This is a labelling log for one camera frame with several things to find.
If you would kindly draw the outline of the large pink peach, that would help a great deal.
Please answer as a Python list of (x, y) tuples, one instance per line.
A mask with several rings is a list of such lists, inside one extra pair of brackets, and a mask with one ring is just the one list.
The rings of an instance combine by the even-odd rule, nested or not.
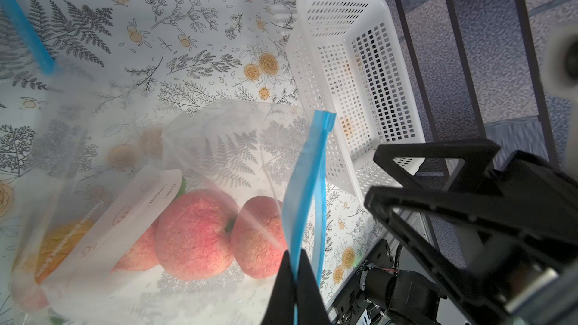
[(219, 190), (183, 194), (162, 213), (155, 235), (160, 265), (174, 278), (215, 277), (233, 262), (230, 233), (239, 206)]

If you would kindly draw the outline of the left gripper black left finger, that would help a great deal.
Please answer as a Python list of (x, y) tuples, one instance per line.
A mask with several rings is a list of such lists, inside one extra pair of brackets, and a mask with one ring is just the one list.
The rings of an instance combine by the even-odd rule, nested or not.
[(281, 260), (281, 265), (261, 324), (294, 325), (296, 317), (295, 291), (296, 286), (291, 268), (290, 254), (286, 251)]

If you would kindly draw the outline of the wrinkled yellow red peach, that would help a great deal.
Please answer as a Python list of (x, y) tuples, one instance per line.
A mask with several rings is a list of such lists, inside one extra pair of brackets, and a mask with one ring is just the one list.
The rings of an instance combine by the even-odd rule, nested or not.
[(41, 284), (69, 256), (90, 231), (92, 220), (72, 221), (49, 231), (42, 240), (35, 270), (36, 284)]

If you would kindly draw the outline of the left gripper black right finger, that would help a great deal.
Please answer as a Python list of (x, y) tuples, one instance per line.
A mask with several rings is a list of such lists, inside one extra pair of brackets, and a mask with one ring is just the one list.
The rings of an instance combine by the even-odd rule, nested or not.
[(331, 324), (304, 249), (301, 250), (297, 279), (295, 280), (294, 323), (298, 325)]

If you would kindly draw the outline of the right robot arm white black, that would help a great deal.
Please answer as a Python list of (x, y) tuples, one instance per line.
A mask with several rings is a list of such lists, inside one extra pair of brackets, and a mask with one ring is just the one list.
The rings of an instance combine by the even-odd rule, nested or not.
[[(577, 322), (577, 182), (521, 150), (496, 170), (499, 149), (484, 138), (377, 147), (374, 163), (399, 187), (371, 187), (365, 208), (423, 271), (389, 268), (371, 256), (336, 298), (342, 322), (355, 323), (361, 303), (371, 302), (395, 324), (435, 324), (441, 299), (469, 324)], [(403, 210), (477, 237), (473, 259), (455, 266)]]

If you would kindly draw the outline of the zip-top bag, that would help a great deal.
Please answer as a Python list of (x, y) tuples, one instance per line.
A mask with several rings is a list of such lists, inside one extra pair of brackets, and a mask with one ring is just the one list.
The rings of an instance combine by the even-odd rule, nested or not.
[(219, 100), (140, 138), (47, 109), (8, 288), (22, 324), (309, 323), (326, 242), (332, 112)]
[(26, 44), (41, 72), (44, 75), (52, 75), (56, 68), (55, 61), (36, 34), (17, 0), (1, 0), (1, 9)]

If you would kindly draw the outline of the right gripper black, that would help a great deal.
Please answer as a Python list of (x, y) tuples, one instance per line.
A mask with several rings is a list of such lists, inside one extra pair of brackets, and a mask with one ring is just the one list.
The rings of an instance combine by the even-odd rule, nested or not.
[[(404, 188), (372, 187), (365, 207), (469, 323), (575, 324), (577, 183), (523, 151), (496, 170), (500, 149), (487, 138), (381, 144), (374, 163)], [(398, 159), (442, 169), (456, 193), (425, 190)]]

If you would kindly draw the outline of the white plastic mesh basket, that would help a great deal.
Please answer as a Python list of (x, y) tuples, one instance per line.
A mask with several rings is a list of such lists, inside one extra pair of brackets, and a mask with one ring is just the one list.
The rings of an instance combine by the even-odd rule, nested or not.
[(296, 0), (287, 60), (304, 107), (333, 112), (329, 182), (359, 199), (396, 185), (374, 163), (381, 144), (423, 143), (424, 132), (385, 0)]

